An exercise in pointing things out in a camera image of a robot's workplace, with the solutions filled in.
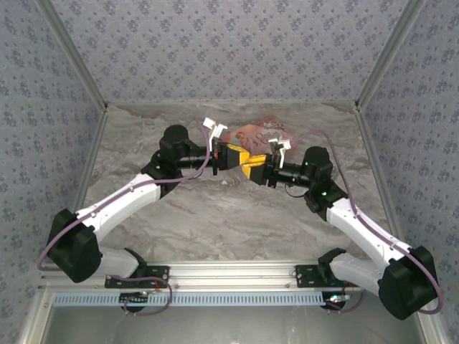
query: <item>purple cable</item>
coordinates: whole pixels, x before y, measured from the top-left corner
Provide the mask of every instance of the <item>purple cable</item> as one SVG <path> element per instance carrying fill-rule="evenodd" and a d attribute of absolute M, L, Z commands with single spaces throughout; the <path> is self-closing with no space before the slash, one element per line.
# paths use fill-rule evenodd
<path fill-rule="evenodd" d="M 330 310 L 330 312 L 338 313 L 338 314 L 346 314 L 346 313 L 352 312 L 353 310 L 356 310 L 357 308 L 360 307 L 360 305 L 364 301 L 365 294 L 366 294 L 366 290 L 362 290 L 361 294 L 360 294 L 359 301 L 357 301 L 357 303 L 354 306 L 352 306 L 350 308 L 347 308 L 345 310 L 342 310 L 340 307 L 338 307 L 337 305 L 333 304 L 332 302 L 326 302 L 326 304 L 329 305 L 329 306 L 335 307 L 337 309 L 337 310 Z"/>
<path fill-rule="evenodd" d="M 435 278 L 432 276 L 432 274 L 429 272 L 429 270 L 427 270 L 425 268 L 424 265 L 422 265 L 416 258 L 414 258 L 408 251 L 405 251 L 403 248 L 397 246 L 396 244 L 394 244 L 394 242 L 392 242 L 391 240 L 387 239 L 386 237 L 384 237 L 383 235 L 381 235 L 378 231 L 376 231 L 370 224 L 368 224 L 368 222 L 366 222 L 358 213 L 357 213 L 357 206 L 356 206 L 356 202 L 354 200 L 354 196 L 352 195 L 352 192 L 351 192 L 351 188 L 349 187 L 349 183 L 344 175 L 344 172 L 343 172 L 343 169 L 341 168 L 341 164 L 339 162 L 339 159 L 338 159 L 338 154 L 336 153 L 336 150 L 335 150 L 335 146 L 333 144 L 333 142 L 331 141 L 330 137 L 328 136 L 328 134 L 323 131 L 323 130 L 312 130 L 302 136 L 300 136 L 298 139 L 296 140 L 293 140 L 292 141 L 292 145 L 296 145 L 298 142 L 304 140 L 305 138 L 307 138 L 308 136 L 310 135 L 313 135 L 313 134 L 322 134 L 323 136 L 325 136 L 325 138 L 327 139 L 328 141 L 328 144 L 330 145 L 330 148 L 331 148 L 331 152 L 333 154 L 333 157 L 335 158 L 335 162 L 336 162 L 336 167 L 339 171 L 339 174 L 341 175 L 341 178 L 343 179 L 343 182 L 344 182 L 344 186 L 346 187 L 346 191 L 347 191 L 347 194 L 348 194 L 348 197 L 349 197 L 349 202 L 351 203 L 351 208 L 352 208 L 352 211 L 354 212 L 354 215 L 356 216 L 356 218 L 360 221 L 361 224 L 363 224 L 365 226 L 365 228 L 367 228 L 374 236 L 376 236 L 378 239 L 381 239 L 383 242 L 385 242 L 386 244 L 388 244 L 389 246 L 393 247 L 394 249 L 396 249 L 398 252 L 400 252 L 401 254 L 405 255 L 410 261 L 412 261 L 421 271 L 422 273 L 425 274 L 425 276 L 429 279 L 429 282 L 432 283 L 432 286 L 434 287 L 435 289 L 435 292 L 437 293 L 437 297 L 438 297 L 438 304 L 437 304 L 437 307 L 434 309 L 434 310 L 419 310 L 420 313 L 422 314 L 428 314 L 428 315 L 433 315 L 433 314 L 437 314 L 439 313 L 439 311 L 442 310 L 443 308 L 443 293 L 440 289 L 440 286 L 438 285 L 437 281 L 435 280 Z"/>
<path fill-rule="evenodd" d="M 165 310 L 167 310 L 169 308 L 169 305 L 172 302 L 172 287 L 169 284 L 169 282 L 167 282 L 165 279 L 162 279 L 162 278 L 159 278 L 159 277 L 153 277 L 153 276 L 150 276 L 150 277 L 137 277 L 137 278 L 125 278 L 125 277 L 116 276 L 116 275 L 112 276 L 112 278 L 115 278 L 115 279 L 120 280 L 120 281 L 126 281 L 126 282 L 158 281 L 158 282 L 164 283 L 167 286 L 167 289 L 169 289 L 169 298 L 167 299 L 167 301 L 164 304 L 164 306 L 161 307 L 159 310 L 154 310 L 154 311 L 151 311 L 151 312 L 142 312 L 142 313 L 129 312 L 128 311 L 128 303 L 135 296 L 128 297 L 126 299 L 126 301 L 124 302 L 124 305 L 123 305 L 123 309 L 126 312 L 126 314 L 133 315 L 134 317 L 136 317 L 136 316 L 145 317 L 145 316 L 148 316 L 148 315 L 159 314 L 159 313 L 164 312 Z"/>
<path fill-rule="evenodd" d="M 181 177 L 181 178 L 175 178 L 175 179 L 159 179 L 159 180 L 143 181 L 141 183 L 138 183 L 138 184 L 134 185 L 132 188 L 135 190 L 137 188 L 140 188 L 142 186 L 149 185 L 149 184 L 178 183 L 178 182 L 181 182 L 181 181 L 187 181 L 187 180 L 189 180 L 191 178 L 194 178 L 194 177 L 198 176 L 206 168 L 207 163 L 209 162 L 209 159 L 210 159 L 209 136 L 207 135 L 206 128 L 203 125 L 200 125 L 199 129 L 201 130 L 202 135 L 204 136 L 204 138 L 206 140 L 206 150 L 207 150 L 206 158 L 205 158 L 203 164 L 201 165 L 201 167 L 199 167 L 195 172 L 189 174 L 188 176 L 184 176 L 184 177 Z M 120 199 L 121 197 L 123 197 L 124 195 L 126 195 L 129 192 L 131 192 L 131 189 L 129 189 L 129 188 L 127 188 L 123 192 L 120 192 L 119 194 L 115 195 L 111 199 L 108 199 L 107 201 L 105 201 L 104 203 L 99 205 L 96 209 L 93 210 L 93 213 L 100 212 L 105 207 L 109 206 L 114 201 L 117 201 L 118 199 Z M 62 231 L 60 231 L 59 234 L 56 235 L 49 242 L 49 244 L 44 248 L 42 254 L 40 255 L 40 257 L 38 259 L 38 262 L 37 262 L 38 270 L 41 270 L 41 271 L 60 271 L 59 268 L 44 267 L 43 266 L 43 261 L 46 259 L 46 256 L 48 255 L 49 251 L 59 241 L 59 239 L 61 239 L 64 235 L 66 235 L 66 233 L 68 233 L 70 230 L 75 228 L 75 226 L 77 226 L 78 224 L 81 224 L 83 221 L 89 219 L 90 217 L 91 217 L 91 213 L 88 213 L 88 214 L 80 217 L 78 220 L 76 220 L 75 222 L 72 222 L 69 226 L 65 227 Z"/>

